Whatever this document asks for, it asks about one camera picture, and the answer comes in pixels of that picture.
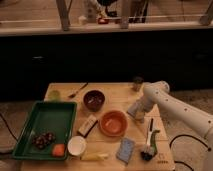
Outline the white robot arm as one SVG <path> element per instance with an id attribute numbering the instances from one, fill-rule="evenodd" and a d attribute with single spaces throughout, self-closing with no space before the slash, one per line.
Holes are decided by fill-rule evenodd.
<path id="1" fill-rule="evenodd" d="M 169 92 L 169 84 L 165 81 L 146 83 L 136 106 L 148 113 L 157 104 L 205 139 L 210 151 L 206 153 L 202 171 L 213 171 L 213 115 L 172 97 Z"/>

